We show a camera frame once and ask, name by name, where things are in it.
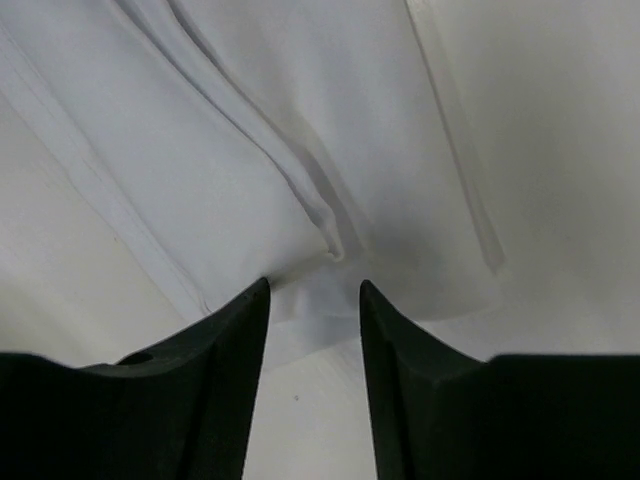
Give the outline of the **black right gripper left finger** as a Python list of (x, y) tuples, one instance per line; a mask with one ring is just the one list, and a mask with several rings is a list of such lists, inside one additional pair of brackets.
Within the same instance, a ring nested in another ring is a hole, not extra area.
[(5, 479), (238, 479), (262, 369), (270, 286), (114, 365), (1, 357)]

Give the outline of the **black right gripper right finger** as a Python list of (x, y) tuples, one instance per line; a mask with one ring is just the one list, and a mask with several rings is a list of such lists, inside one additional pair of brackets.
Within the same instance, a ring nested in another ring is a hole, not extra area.
[(381, 479), (635, 479), (635, 355), (475, 360), (364, 281), (360, 332)]

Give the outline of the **white fabric skirt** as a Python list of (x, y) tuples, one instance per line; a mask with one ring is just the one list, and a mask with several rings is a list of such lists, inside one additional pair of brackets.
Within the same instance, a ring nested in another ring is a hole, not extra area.
[(269, 281), (267, 362), (498, 302), (405, 1), (5, 1), (1, 91), (186, 318)]

